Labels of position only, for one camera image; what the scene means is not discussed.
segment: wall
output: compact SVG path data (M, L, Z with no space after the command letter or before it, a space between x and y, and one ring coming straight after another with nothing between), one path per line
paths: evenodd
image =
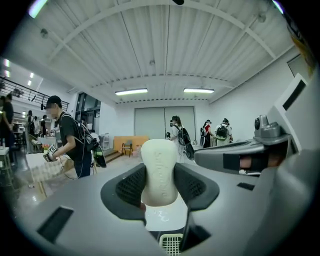
M192 100L135 102L117 104L116 107L101 103L99 134L109 133L110 147L113 147L114 136L135 135L135 109L157 107L194 107L196 140L200 141L200 127L209 116L209 104L205 100L201 102Z
M234 141L252 139L255 118L269 111L294 78L287 62L296 55L295 49L289 51L245 84L213 102L209 114L212 127L227 118Z

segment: black cap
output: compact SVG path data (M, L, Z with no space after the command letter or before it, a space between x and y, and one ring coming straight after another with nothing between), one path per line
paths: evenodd
M61 99L56 95L49 97L46 102L45 108L50 109L52 104L60 104L61 105Z

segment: large door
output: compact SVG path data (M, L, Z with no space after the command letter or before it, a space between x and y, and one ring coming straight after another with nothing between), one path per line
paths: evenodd
M172 135L172 127L170 127L170 121L173 116L179 116L183 127L189 133L191 141L196 139L195 133L195 112L194 108L191 107L165 107L165 129Z
M163 107L136 108L134 134L149 139L165 139L165 109Z

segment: white ceiling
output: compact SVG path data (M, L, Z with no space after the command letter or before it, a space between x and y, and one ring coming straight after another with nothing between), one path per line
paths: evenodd
M36 19L26 18L11 46L103 102L212 102L293 46L270 2L50 0ZM215 92L183 93L186 87ZM148 93L115 95L138 88Z

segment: black t-shirt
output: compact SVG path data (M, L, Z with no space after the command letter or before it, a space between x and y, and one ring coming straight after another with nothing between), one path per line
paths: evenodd
M47 135L46 121L45 121L45 120L42 120L42 121L41 121L40 127L41 127L41 134L42 134L42 135Z
M67 136L71 135L75 138L75 148L68 151L66 154L73 160L79 161L82 159L83 154L88 154L86 149L84 149L83 128L77 126L77 122L68 113L62 112L58 119L58 124L60 128L61 141L63 145L67 144Z
M11 102L5 102L3 104L2 111L3 112L5 111L6 119L8 120L9 124L11 124L12 120L14 118L14 108L13 108ZM7 126L7 124L5 123L5 120L3 118L1 118L0 128L2 131L9 130L9 127Z

